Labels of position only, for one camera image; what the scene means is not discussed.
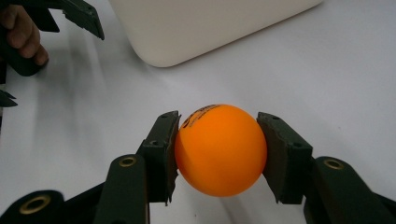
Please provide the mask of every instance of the ping pong ball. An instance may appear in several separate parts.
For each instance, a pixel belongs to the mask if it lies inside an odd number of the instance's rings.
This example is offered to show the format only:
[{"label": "ping pong ball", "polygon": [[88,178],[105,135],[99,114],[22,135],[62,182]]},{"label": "ping pong ball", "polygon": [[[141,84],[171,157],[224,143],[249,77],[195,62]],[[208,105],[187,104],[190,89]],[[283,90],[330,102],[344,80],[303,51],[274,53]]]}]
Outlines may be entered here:
[{"label": "ping pong ball", "polygon": [[246,111],[209,105],[180,126],[175,142],[177,168],[195,189],[227,197],[251,187],[267,159],[264,133]]}]

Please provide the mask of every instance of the orange ball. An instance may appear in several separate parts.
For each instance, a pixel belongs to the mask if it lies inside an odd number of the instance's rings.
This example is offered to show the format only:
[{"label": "orange ball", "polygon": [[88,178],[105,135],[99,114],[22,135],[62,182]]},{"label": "orange ball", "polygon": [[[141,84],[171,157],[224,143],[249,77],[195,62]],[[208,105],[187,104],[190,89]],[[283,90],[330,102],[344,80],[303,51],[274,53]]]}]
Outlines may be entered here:
[{"label": "orange ball", "polygon": [[177,167],[204,194],[233,196],[262,174],[267,145],[260,125],[232,105],[209,105],[181,125],[175,142]]}]

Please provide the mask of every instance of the white tabletop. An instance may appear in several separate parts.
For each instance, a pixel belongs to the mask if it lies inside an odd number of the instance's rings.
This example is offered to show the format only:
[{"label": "white tabletop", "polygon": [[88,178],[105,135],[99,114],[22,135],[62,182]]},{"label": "white tabletop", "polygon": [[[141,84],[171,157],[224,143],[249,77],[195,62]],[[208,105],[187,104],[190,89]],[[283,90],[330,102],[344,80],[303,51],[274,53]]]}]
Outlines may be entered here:
[{"label": "white tabletop", "polygon": [[[170,68],[139,60],[109,3],[91,2],[105,41],[53,11],[61,32],[42,33],[47,67],[32,77],[8,71],[19,105],[4,110],[0,213],[35,190],[69,199],[96,186],[162,113],[178,110],[184,120],[211,104],[280,116],[314,157],[348,162],[396,200],[395,1],[326,0]],[[206,196],[179,176],[173,202],[150,207],[153,224],[305,223],[303,207],[276,204],[263,176],[231,198]]]}]

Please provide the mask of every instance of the white container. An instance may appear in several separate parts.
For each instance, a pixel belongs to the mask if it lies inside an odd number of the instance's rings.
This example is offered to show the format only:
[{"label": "white container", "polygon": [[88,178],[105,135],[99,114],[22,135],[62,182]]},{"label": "white container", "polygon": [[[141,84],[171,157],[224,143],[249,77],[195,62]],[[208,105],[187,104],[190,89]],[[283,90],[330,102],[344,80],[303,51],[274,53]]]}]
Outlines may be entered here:
[{"label": "white container", "polygon": [[307,10],[322,0],[109,0],[136,54],[168,67]]}]

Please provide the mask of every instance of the finger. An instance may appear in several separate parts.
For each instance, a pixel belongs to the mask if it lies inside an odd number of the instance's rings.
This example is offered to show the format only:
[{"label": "finger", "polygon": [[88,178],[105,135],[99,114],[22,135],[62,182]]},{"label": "finger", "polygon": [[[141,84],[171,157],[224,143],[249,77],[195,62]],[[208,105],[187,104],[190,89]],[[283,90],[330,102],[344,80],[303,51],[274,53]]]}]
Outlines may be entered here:
[{"label": "finger", "polygon": [[8,30],[14,28],[15,20],[17,19],[18,7],[8,6],[0,11],[1,24]]},{"label": "finger", "polygon": [[34,29],[34,23],[23,7],[17,8],[17,18],[12,30],[7,34],[8,44],[19,49],[25,45],[26,41],[30,38]]},{"label": "finger", "polygon": [[49,54],[44,49],[44,47],[40,45],[34,57],[35,64],[44,65],[48,60],[49,60]]},{"label": "finger", "polygon": [[19,49],[19,53],[23,58],[32,58],[40,47],[40,32],[34,24],[32,30],[32,34],[26,40],[25,45]]}]

